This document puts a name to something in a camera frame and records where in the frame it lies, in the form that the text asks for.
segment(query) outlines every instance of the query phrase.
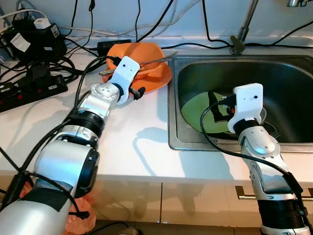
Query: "black cable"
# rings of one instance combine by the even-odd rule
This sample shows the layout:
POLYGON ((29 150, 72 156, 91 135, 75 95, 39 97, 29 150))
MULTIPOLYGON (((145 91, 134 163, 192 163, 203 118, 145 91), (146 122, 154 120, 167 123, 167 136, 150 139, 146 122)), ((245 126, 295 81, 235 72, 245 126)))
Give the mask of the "black cable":
MULTIPOLYGON (((73 16, 72 16, 72 22, 70 24, 71 27, 74 26, 74 20, 75 20, 76 11, 77 11, 77 3, 78 3, 78 0, 75 0, 75 6, 74 6, 74 12, 73 12, 73 16)), ((73 29, 71 29, 68 34, 63 35, 63 36, 64 37, 68 36, 69 34, 71 34, 72 31, 73 31, 73 29)))
POLYGON ((4 64, 1 64, 1 63, 0 63, 0 66, 5 67, 6 69, 8 69, 8 70, 10 70, 10 71, 14 71, 14 72, 21 72, 21 71, 23 71, 23 70, 26 69, 26 68, 22 68, 22 69, 16 70, 16 69, 14 69, 14 68, 10 68, 10 67, 8 67, 8 66, 6 66, 6 65, 4 65, 4 64))
MULTIPOLYGON (((85 96, 86 96, 87 94, 89 94, 89 93, 90 93, 90 91, 85 92, 85 93, 82 95, 82 97, 79 99, 78 103, 80 103, 80 102, 83 100, 83 98, 85 98, 85 96)), ((73 108, 71 109, 71 111, 68 113, 68 115, 65 117, 65 119, 63 120, 63 122, 65 122, 65 121, 73 114, 74 111, 75 111, 75 108, 73 107, 73 108)), ((50 136, 50 138, 47 140, 47 142, 45 143, 45 145, 43 146, 43 148, 46 147, 46 145, 47 145, 54 137, 55 137, 55 134, 52 134, 52 135, 50 136)))
POLYGON ((218 104, 219 104, 219 102, 216 102, 216 103, 212 104, 211 106, 209 106, 208 108, 206 108, 206 110, 204 110, 204 112, 201 114, 201 117, 200 117, 200 127, 201 127, 201 130, 202 130, 202 133, 205 136, 205 138, 209 141, 209 143, 211 145, 213 145, 213 147, 215 147, 217 150, 221 151, 222 153, 229 154, 229 155, 232 155, 232 156, 235 156, 235 157, 240 157, 240 158, 256 161, 256 162, 259 162, 259 163, 263 163, 265 165, 268 165, 268 166, 274 168, 275 170, 279 171, 283 175, 288 175, 288 172, 286 172, 283 168, 281 168, 281 167, 279 167, 279 166, 277 166, 277 165, 275 165, 275 164, 273 164, 271 162, 268 162, 266 160, 259 159, 259 158, 253 157, 253 156, 249 156, 249 155, 246 155, 246 154, 235 153, 235 152, 231 152, 231 151, 222 149, 222 148, 220 148, 217 144, 215 144, 210 139, 210 137, 208 136, 208 134, 206 133, 205 128, 204 128, 203 118, 211 110, 212 107, 214 107, 214 106, 216 106, 218 104))
POLYGON ((75 207, 75 210, 76 210, 76 213, 71 213, 71 214, 75 214, 77 215, 78 217, 82 216, 83 213, 88 213, 88 216, 89 216, 89 212, 88 211, 80 211, 78 206, 77 206, 77 203, 75 202, 75 199, 73 198, 73 196, 65 189, 63 188, 61 185, 59 185, 57 182, 41 175, 41 174, 38 174, 38 173, 29 173, 30 176, 34 176, 34 177, 37 177, 39 179, 42 179, 46 182, 48 182, 49 184, 55 186, 57 189, 59 189, 70 201, 71 203, 74 205, 75 207))
POLYGON ((56 59, 63 60, 62 63, 68 63, 68 64, 70 65, 70 67, 61 66, 62 63, 55 63, 55 62, 54 62, 55 59, 53 59, 52 62, 50 62, 50 61, 45 61, 45 62, 48 62, 48 63, 46 63, 46 64, 47 64, 47 66, 49 67, 48 70, 49 70, 50 72, 52 72, 52 71, 67 71, 67 72, 71 73, 71 75, 64 77, 64 80, 65 80, 65 82, 66 82, 67 84, 70 83, 70 82, 72 82, 72 81, 74 81, 74 80, 76 80, 76 79, 78 78, 78 74, 76 73, 75 65, 74 65, 74 63, 73 63, 70 59, 68 59, 68 58, 66 58, 66 57, 64 57, 64 56, 62 56, 62 57, 57 57, 56 59))
MULTIPOLYGON (((161 47, 161 49, 172 49, 172 48, 180 47, 180 46, 184 46, 184 45, 195 45, 195 46, 204 47, 204 48, 213 49, 213 50, 232 47, 232 46, 209 47, 209 46, 199 44, 199 43, 180 43, 180 44, 176 44, 173 46, 161 47)), ((288 47, 288 48, 300 48, 300 49, 313 49, 313 47, 290 46, 290 45, 271 45, 271 44, 259 44, 259 43, 247 43, 247 44, 245 44, 245 47, 288 47)))
POLYGON ((8 162, 10 162, 10 164, 15 168, 15 170, 19 172, 20 168, 15 164, 15 162, 9 157, 9 155, 7 155, 7 153, 1 147, 0 147, 0 152, 5 157, 5 159, 7 159, 8 162))
POLYGON ((143 35, 141 38, 139 38, 138 40, 136 40, 137 43, 139 43, 142 39, 144 39, 145 37, 147 37, 150 33, 152 33, 156 28, 157 26, 161 23, 161 21, 163 20, 166 12, 168 11, 168 9, 170 8, 170 6, 172 5, 174 0, 170 0, 170 2, 168 3, 165 11, 163 12, 163 14, 161 15, 160 19, 157 21, 157 23, 155 24, 155 26, 153 26, 152 29, 150 29, 149 32, 147 32, 145 35, 143 35))
POLYGON ((204 16, 204 23, 205 23, 205 30, 206 30, 207 39, 210 42, 220 42, 220 43, 224 43, 224 44, 226 44, 227 46, 230 47, 231 45, 228 42, 224 41, 224 40, 219 40, 219 39, 212 40, 210 38, 209 28, 208 28, 208 25, 207 25, 207 18, 206 18, 205 0, 202 0, 202 8, 203 8, 203 16, 204 16))
POLYGON ((136 42, 138 41, 138 31, 137 31, 137 23, 138 23, 138 18, 139 18, 139 15, 140 15, 140 0, 138 0, 138 15, 137 15, 137 18, 136 18, 136 22, 135 22, 135 31, 136 31, 136 42))
POLYGON ((272 44, 260 44, 260 43, 247 43, 245 44, 245 47, 287 47, 287 48, 313 49, 313 47, 292 46, 292 45, 272 45, 272 44))
POLYGON ((28 165, 30 164, 31 160, 34 158, 35 154, 37 153, 37 151, 40 149, 40 147, 47 141, 47 139, 50 138, 50 136, 59 131, 62 127, 64 127, 65 125, 67 125, 69 122, 69 120, 59 124, 58 126, 54 127, 51 131, 49 131, 36 145, 35 147, 31 150, 31 152, 29 153, 29 155, 27 156, 25 162, 23 163, 23 165, 21 166, 21 171, 26 171, 28 165))
POLYGON ((114 57, 112 56, 99 56, 98 58, 95 58, 94 60, 92 60, 88 65, 87 67, 85 68, 85 70, 83 71, 83 74, 80 78, 80 81, 79 81, 79 84, 78 84, 78 87, 77 87, 77 91, 76 91, 76 94, 75 94, 75 102, 74 102, 74 109, 77 109, 77 106, 79 104, 79 94, 80 94, 80 90, 82 88, 82 85, 83 85, 83 81, 85 79, 85 76, 86 74, 89 72, 89 69, 90 67, 97 61, 99 60, 102 60, 102 59, 105 59, 105 58, 110 58, 110 59, 114 59, 114 57))
POLYGON ((7 82, 10 82, 10 81, 12 81, 14 78, 16 78, 16 77, 18 77, 18 76, 20 76, 20 75, 22 75, 22 74, 24 74, 24 73, 26 73, 26 72, 27 72, 27 71, 19 72, 19 73, 15 74, 13 77, 11 77, 11 78, 9 78, 9 79, 3 81, 3 82, 0 82, 0 84, 4 84, 4 83, 7 83, 7 82))
POLYGON ((309 26, 309 25, 311 25, 311 24, 313 24, 313 21, 308 22, 308 23, 306 23, 306 24, 304 24, 304 25, 302 25, 302 26, 300 26, 300 27, 298 27, 298 28, 292 30, 290 33, 287 33, 284 37, 282 37, 281 39, 279 39, 279 40, 277 40, 276 42, 272 43, 271 45, 272 45, 272 46, 273 46, 273 45, 276 45, 277 43, 281 42, 282 40, 284 40, 284 39, 285 39, 286 37, 288 37, 289 35, 293 34, 294 32, 296 32, 296 31, 298 31, 298 30, 300 30, 300 29, 302 29, 302 28, 305 28, 305 27, 307 27, 307 26, 309 26))
POLYGON ((70 42, 72 42, 73 44, 75 44, 75 45, 77 45, 78 47, 80 47, 81 49, 83 49, 83 50, 89 52, 90 54, 92 54, 92 55, 98 57, 98 55, 97 55, 96 53, 93 53, 93 52, 91 51, 91 49, 92 49, 92 50, 97 50, 97 48, 94 49, 94 48, 86 48, 86 47, 83 47, 83 46, 79 45, 77 42, 75 42, 74 40, 69 39, 69 38, 64 38, 64 40, 70 41, 70 42))
POLYGON ((30 176, 27 177, 27 182, 29 182, 30 186, 33 188, 34 187, 34 182, 30 176))
POLYGON ((100 230, 103 230, 103 229, 106 229, 106 228, 108 228, 108 227, 110 227, 110 226, 112 226, 112 225, 115 225, 115 224, 123 224, 123 225, 125 225, 126 228, 129 228, 128 225, 127 225, 126 223, 124 223, 124 222, 114 222, 114 223, 105 225, 105 226, 103 226, 103 227, 101 227, 101 228, 99 228, 99 229, 96 229, 96 230, 92 231, 92 232, 91 232, 90 234, 88 234, 88 235, 95 234, 96 232, 98 232, 98 231, 100 231, 100 230))
POLYGON ((10 68, 10 69, 8 69, 7 71, 5 71, 5 72, 3 72, 1 75, 0 75, 0 81, 1 81, 1 79, 6 75, 6 74, 8 74, 10 71, 14 71, 14 69, 16 69, 16 68, 19 68, 21 65, 18 63, 18 64, 16 64, 15 66, 13 66, 12 68, 10 68))
MULTIPOLYGON (((201 117, 200 117, 200 127, 201 127, 201 131, 204 135, 204 137, 208 140, 208 142, 213 146, 215 147, 217 150, 221 151, 222 153, 225 153, 225 154, 228 154, 228 155, 231 155, 231 156, 235 156, 235 157, 240 157, 240 158, 243 158, 243 159, 248 159, 248 160, 252 160, 252 161, 255 161, 255 162, 259 162, 259 163, 263 163, 265 165, 268 165, 272 168, 274 168, 275 170, 279 171, 280 173, 283 174, 283 177, 284 179, 286 180, 287 184, 289 185, 289 187, 291 188, 291 190, 294 192, 294 194, 296 195, 296 198, 297 198, 297 203, 300 207, 301 210, 304 210, 305 209, 305 206, 303 204, 303 201, 302 201, 302 196, 301 196, 301 192, 299 191, 299 189, 297 187, 300 187, 300 185, 297 183, 296 179, 292 176, 292 174, 290 172, 287 172, 285 171, 283 168, 271 163, 271 162, 268 162, 266 160, 263 160, 263 159, 259 159, 259 158, 256 158, 256 157, 253 157, 253 156, 249 156, 249 155, 246 155, 246 154, 242 154, 242 153, 235 153, 235 152, 231 152, 231 151, 228 151, 228 150, 225 150, 225 149, 222 149, 220 148, 217 144, 215 144, 211 139, 210 137, 208 136, 208 134, 206 133, 205 131, 205 128, 204 128, 204 123, 203 123, 203 119, 204 119, 204 116, 212 109, 212 107, 216 106, 216 105, 219 105, 221 104, 221 102, 215 102, 214 104, 212 104, 211 106, 209 106, 208 108, 206 108, 204 110, 204 112, 201 114, 201 117)), ((311 234, 313 234, 313 229, 312 229, 312 225, 310 224, 306 214, 302 215, 303 217, 303 220, 305 222, 305 224, 309 227, 310 229, 310 232, 311 234)))
MULTIPOLYGON (((89 43, 90 37, 91 37, 91 35, 92 35, 92 30, 93 30, 93 13, 92 13, 92 11, 93 11, 94 8, 95 8, 95 0, 91 0, 91 1, 90 1, 90 5, 89 5, 89 9, 88 9, 88 11, 89 11, 90 14, 91 14, 90 34, 89 34, 89 36, 88 36, 87 42, 86 42, 84 45, 82 45, 82 47, 85 47, 85 46, 89 43)), ((78 48, 78 47, 80 47, 80 46, 77 46, 77 47, 73 48, 72 50, 70 50, 70 51, 67 52, 66 54, 71 53, 73 50, 75 50, 75 49, 78 48)), ((73 51, 73 53, 72 53, 68 58, 70 58, 70 57, 71 57, 76 51, 78 51, 78 50, 79 50, 79 49, 73 51)))
MULTIPOLYGON (((106 60, 105 59, 104 60, 100 60, 97 64, 91 66, 89 68, 88 72, 92 72, 92 71, 96 70, 97 68, 99 68, 100 66, 102 66, 104 64, 106 64, 106 60)), ((67 67, 67 66, 64 66, 64 65, 61 65, 61 64, 59 64, 58 67, 59 68, 64 68, 64 70, 67 70, 67 71, 69 71, 71 73, 74 73, 76 75, 82 75, 83 74, 83 70, 78 70, 78 69, 74 69, 73 70, 71 67, 67 67)))
POLYGON ((180 47, 180 46, 184 46, 184 45, 195 45, 195 46, 205 47, 205 48, 212 49, 212 50, 217 50, 217 49, 223 49, 223 48, 231 47, 231 46, 209 47, 209 46, 206 46, 206 45, 203 45, 203 44, 199 44, 199 43, 180 43, 180 44, 173 45, 173 46, 161 47, 161 49, 171 49, 171 48, 180 47))

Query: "white cable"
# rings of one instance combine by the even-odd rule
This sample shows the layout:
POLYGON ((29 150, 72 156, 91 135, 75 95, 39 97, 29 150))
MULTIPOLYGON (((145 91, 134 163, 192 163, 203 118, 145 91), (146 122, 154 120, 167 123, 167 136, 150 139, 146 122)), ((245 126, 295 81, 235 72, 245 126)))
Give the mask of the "white cable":
POLYGON ((15 12, 11 12, 11 13, 5 14, 5 15, 3 15, 3 16, 0 16, 0 20, 3 19, 3 18, 6 18, 6 17, 8 17, 8 16, 13 16, 13 15, 15 15, 15 14, 19 14, 19 13, 27 12, 27 11, 38 12, 38 13, 42 14, 45 18, 47 18, 47 16, 46 16, 46 15, 44 14, 44 12, 42 12, 42 11, 35 10, 35 9, 25 9, 25 10, 15 11, 15 12))
MULTIPOLYGON (((193 7, 195 4, 197 4, 198 2, 200 2, 200 0, 194 0, 193 2, 191 2, 188 6, 186 6, 181 12, 180 14, 171 22, 169 23, 160 23, 158 26, 170 26, 175 24, 177 21, 179 21, 182 16, 191 8, 193 7)), ((137 27, 137 29, 141 29, 141 28, 147 28, 147 27, 153 27, 154 24, 143 24, 137 27)), ((58 27, 60 28, 66 28, 66 29, 74 29, 74 30, 80 30, 80 31, 88 31, 90 32, 89 28, 76 28, 76 27, 70 27, 70 26, 61 26, 58 25, 58 27)), ((98 33, 98 34, 102 34, 102 35, 106 35, 106 36, 121 36, 121 35, 126 35, 129 32, 135 31, 135 28, 131 28, 129 30, 126 30, 124 32, 120 32, 120 33, 115 33, 112 30, 108 30, 108 29, 103 29, 103 30, 93 30, 93 32, 98 33)))
MULTIPOLYGON (((178 3, 178 0, 175 0, 175 1, 174 1, 174 10, 173 10, 173 13, 172 13, 172 15, 171 15, 170 22, 172 22, 172 20, 174 19, 174 16, 175 16, 175 13, 176 13, 176 9, 177 9, 177 3, 178 3)), ((154 35, 151 35, 150 37, 156 37, 156 36, 160 35, 160 34, 163 33, 165 30, 167 30, 169 26, 170 26, 170 25, 165 26, 165 28, 164 28, 163 30, 161 30, 159 33, 156 33, 156 34, 154 34, 154 35)))

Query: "sink drain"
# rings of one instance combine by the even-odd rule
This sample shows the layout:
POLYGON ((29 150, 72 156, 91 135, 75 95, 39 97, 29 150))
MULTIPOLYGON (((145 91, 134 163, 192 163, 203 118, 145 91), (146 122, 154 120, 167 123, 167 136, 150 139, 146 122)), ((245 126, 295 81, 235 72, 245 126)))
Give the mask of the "sink drain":
POLYGON ((269 122, 264 122, 262 126, 266 129, 266 131, 273 136, 275 139, 280 137, 280 132, 279 130, 271 123, 269 122))

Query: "kitchen counter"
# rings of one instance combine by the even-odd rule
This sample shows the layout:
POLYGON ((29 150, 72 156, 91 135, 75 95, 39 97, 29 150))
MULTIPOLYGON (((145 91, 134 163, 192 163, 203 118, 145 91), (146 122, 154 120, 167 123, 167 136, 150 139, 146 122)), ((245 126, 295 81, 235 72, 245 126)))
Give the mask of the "kitchen counter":
MULTIPOLYGON (((179 54, 228 54, 225 50, 180 49, 179 54)), ((312 50, 249 48, 245 54, 303 54, 312 50)), ((83 52, 72 56, 78 69, 92 60, 83 52)), ((82 93, 100 82, 100 68, 86 76, 82 93)), ((69 91, 0 113, 0 145, 21 165, 41 137, 58 125, 72 108, 78 80, 69 91)), ((235 184, 250 181, 240 158, 220 152, 178 151, 168 145, 167 86, 145 94, 138 101, 117 106, 111 112, 99 142, 101 156, 97 180, 134 180, 171 183, 235 184)), ((312 187, 313 154, 282 153, 296 179, 312 187)), ((14 174, 13 167, 0 157, 0 175, 14 174)))

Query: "sink basin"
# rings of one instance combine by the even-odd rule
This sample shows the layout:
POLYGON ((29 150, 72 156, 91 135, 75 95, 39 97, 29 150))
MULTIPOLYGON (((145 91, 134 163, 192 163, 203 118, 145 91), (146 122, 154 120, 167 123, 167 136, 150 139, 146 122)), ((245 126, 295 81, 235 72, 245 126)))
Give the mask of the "sink basin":
MULTIPOLYGON (((181 109, 194 96, 213 90, 232 94, 234 87, 264 87, 266 125, 273 128, 281 152, 313 153, 313 58, 295 55, 178 55, 169 63, 169 145, 173 149, 215 150, 184 120, 181 109)), ((214 134, 222 148, 240 151, 236 137, 214 134)))

